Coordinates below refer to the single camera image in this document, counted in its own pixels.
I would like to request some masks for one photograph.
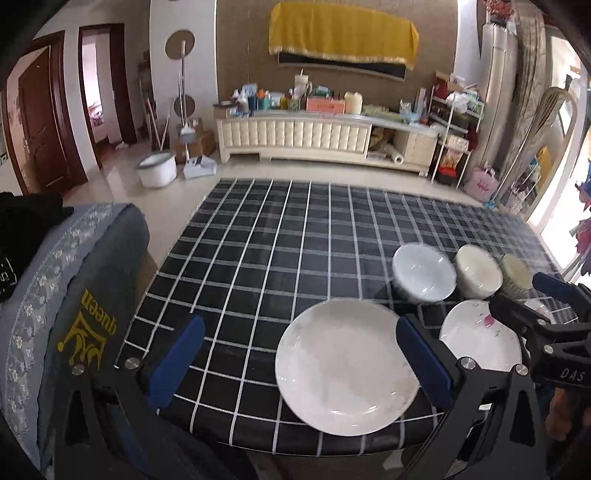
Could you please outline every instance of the pink box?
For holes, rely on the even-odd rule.
[[[306,110],[309,112],[345,113],[345,101],[321,97],[308,97]]]

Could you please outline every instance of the yellow cloth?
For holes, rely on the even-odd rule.
[[[269,53],[350,63],[414,67],[419,37],[412,22],[369,8],[284,3],[271,12]]]
[[[538,185],[540,185],[541,188],[546,183],[546,179],[552,170],[552,156],[548,151],[548,147],[542,147],[540,148],[537,157],[538,165],[540,165],[540,181],[538,182]]]

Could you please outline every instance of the plastic bag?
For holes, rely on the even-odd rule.
[[[470,101],[470,97],[464,93],[453,92],[446,99],[447,106],[451,107],[454,100],[456,101],[454,110],[457,113],[466,113],[468,110],[468,102]]]

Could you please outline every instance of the black and white checkered tablecloth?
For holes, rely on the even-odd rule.
[[[412,195],[342,185],[221,180],[200,205],[152,282],[119,362],[142,357],[190,310],[206,340],[160,416],[220,442],[292,455],[357,455],[416,445],[439,415],[419,391],[404,416],[361,437],[323,434],[283,402],[274,373],[281,335],[301,312],[335,297],[372,299],[414,313],[436,337],[462,299],[420,307],[391,287],[391,259],[406,242],[453,259],[474,244],[500,259],[513,253],[533,272],[557,275],[519,218]],[[559,322],[569,307],[536,291]]]

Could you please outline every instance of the cream bowl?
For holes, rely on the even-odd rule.
[[[493,295],[503,285],[503,273],[482,248],[464,245],[454,259],[457,287],[466,299],[482,300]]]

